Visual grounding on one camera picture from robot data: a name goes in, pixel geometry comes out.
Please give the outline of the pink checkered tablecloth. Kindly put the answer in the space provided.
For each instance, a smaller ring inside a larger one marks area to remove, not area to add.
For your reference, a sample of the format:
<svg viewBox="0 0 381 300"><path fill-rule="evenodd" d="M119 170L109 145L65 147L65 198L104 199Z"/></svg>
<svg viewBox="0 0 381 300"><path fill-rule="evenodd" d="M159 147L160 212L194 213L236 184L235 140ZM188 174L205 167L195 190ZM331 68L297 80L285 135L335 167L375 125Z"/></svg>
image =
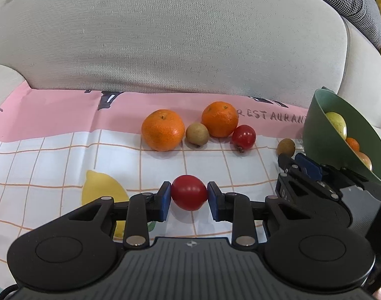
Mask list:
<svg viewBox="0 0 381 300"><path fill-rule="evenodd" d="M215 101L233 105L240 124L253 127L251 150L212 138L200 148L183 141L157 152L143 141L142 122L152 112L170 109L189 125ZM0 290L13 283L7 251L15 239L103 195L125 201L189 174L263 200L279 173L279 141L300 139L305 117L303 108L250 97L20 85L0 106Z"/></svg>

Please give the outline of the right orange tangerine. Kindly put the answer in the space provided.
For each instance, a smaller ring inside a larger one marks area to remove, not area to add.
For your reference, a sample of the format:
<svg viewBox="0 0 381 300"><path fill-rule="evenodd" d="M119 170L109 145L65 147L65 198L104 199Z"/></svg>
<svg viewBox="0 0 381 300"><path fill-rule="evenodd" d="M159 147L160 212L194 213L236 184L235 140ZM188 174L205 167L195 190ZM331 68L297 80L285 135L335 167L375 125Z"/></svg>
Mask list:
<svg viewBox="0 0 381 300"><path fill-rule="evenodd" d="M215 101L204 109L201 123L215 138L230 136L239 124L236 108L224 101Z"/></svg>

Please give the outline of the green plastic bowl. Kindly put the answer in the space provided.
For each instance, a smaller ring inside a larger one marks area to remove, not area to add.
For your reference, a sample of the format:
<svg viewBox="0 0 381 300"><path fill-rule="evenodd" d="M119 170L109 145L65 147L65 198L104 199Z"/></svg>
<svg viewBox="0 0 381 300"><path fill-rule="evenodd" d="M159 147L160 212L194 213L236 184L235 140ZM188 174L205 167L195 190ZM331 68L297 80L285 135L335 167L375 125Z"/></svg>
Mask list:
<svg viewBox="0 0 381 300"><path fill-rule="evenodd" d="M360 150L373 165L369 170L350 148L326 113L335 112L346 122L347 136L359 142ZM347 168L381 184L381 138L371 124L351 104L328 89L318 89L312 97L304 121L302 141L307 157L337 169Z"/></svg>

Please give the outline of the small tangerine in bowl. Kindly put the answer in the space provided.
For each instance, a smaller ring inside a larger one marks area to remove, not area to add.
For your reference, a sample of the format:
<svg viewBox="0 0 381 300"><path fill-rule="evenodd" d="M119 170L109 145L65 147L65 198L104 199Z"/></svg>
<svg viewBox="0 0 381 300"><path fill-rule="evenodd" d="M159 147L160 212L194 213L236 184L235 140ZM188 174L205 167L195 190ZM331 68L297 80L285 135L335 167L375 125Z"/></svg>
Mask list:
<svg viewBox="0 0 381 300"><path fill-rule="evenodd" d="M358 153L360 151L360 145L359 145L359 142L356 139L354 139L352 137L347 137L346 138L346 143L350 146L350 148L354 152Z"/></svg>

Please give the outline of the yellow red apple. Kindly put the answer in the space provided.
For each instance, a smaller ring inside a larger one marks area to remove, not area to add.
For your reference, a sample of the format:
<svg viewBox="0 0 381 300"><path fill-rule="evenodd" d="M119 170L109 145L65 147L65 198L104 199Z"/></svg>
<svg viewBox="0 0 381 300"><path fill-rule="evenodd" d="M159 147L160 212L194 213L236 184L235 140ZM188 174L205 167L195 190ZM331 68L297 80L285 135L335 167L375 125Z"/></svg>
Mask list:
<svg viewBox="0 0 381 300"><path fill-rule="evenodd" d="M371 171L373 169L372 162L370 158L364 154L363 152L356 152L356 155L360 158L360 160L364 163L364 165Z"/></svg>

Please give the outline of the beige sofa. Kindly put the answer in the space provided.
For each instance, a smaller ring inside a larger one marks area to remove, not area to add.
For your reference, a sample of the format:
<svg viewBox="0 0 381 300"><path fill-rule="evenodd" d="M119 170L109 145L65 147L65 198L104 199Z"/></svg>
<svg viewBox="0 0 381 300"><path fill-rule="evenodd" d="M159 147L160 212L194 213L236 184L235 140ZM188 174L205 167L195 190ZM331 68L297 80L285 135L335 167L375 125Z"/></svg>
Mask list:
<svg viewBox="0 0 381 300"><path fill-rule="evenodd" d="M326 87L381 129L381 55L323 0L0 0L0 65L46 90L307 107Z"/></svg>

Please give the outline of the brown longan fruit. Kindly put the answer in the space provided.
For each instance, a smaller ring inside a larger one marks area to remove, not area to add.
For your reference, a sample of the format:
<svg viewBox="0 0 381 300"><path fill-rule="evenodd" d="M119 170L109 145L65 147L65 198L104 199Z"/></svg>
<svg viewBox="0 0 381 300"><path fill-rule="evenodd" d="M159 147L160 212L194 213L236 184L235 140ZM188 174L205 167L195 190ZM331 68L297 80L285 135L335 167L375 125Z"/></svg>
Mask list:
<svg viewBox="0 0 381 300"><path fill-rule="evenodd" d="M186 129L186 139L190 144L201 147L209 141L209 131L200 122L194 122Z"/></svg>
<svg viewBox="0 0 381 300"><path fill-rule="evenodd" d="M295 154L295 142L289 138L282 139L276 147L276 154L278 156L284 154L288 157L293 157Z"/></svg>

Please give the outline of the yellow green apple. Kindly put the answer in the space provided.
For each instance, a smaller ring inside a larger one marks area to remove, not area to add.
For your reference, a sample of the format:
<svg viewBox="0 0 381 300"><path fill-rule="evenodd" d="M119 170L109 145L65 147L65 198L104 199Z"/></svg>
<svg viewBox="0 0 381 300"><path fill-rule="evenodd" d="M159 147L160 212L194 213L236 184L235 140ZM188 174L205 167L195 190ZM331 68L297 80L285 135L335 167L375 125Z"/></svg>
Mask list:
<svg viewBox="0 0 381 300"><path fill-rule="evenodd" d="M345 140L347 138L347 126L342 115L336 112L327 112L325 115L328 121L333 125L334 129L339 133L341 138Z"/></svg>

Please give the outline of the large orange tangerine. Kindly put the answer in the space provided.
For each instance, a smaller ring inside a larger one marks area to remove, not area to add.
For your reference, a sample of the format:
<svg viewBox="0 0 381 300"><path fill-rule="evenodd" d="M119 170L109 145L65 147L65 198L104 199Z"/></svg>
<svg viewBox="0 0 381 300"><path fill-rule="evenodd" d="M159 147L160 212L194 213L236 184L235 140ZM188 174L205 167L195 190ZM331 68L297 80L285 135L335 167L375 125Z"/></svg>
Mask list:
<svg viewBox="0 0 381 300"><path fill-rule="evenodd" d="M143 141L153 150L168 152L174 150L185 135L185 125L178 113L160 109L149 114L142 122Z"/></svg>

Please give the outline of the small red tomato with stem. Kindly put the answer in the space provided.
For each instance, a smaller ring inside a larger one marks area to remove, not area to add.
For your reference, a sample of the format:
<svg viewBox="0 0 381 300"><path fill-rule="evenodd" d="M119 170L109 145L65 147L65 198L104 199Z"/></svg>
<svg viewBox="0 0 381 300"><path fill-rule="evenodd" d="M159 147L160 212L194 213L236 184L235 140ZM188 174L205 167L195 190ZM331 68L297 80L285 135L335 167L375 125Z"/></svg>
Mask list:
<svg viewBox="0 0 381 300"><path fill-rule="evenodd" d="M240 153L252 149L255 140L256 132L248 125L240 125L232 133L232 144Z"/></svg>

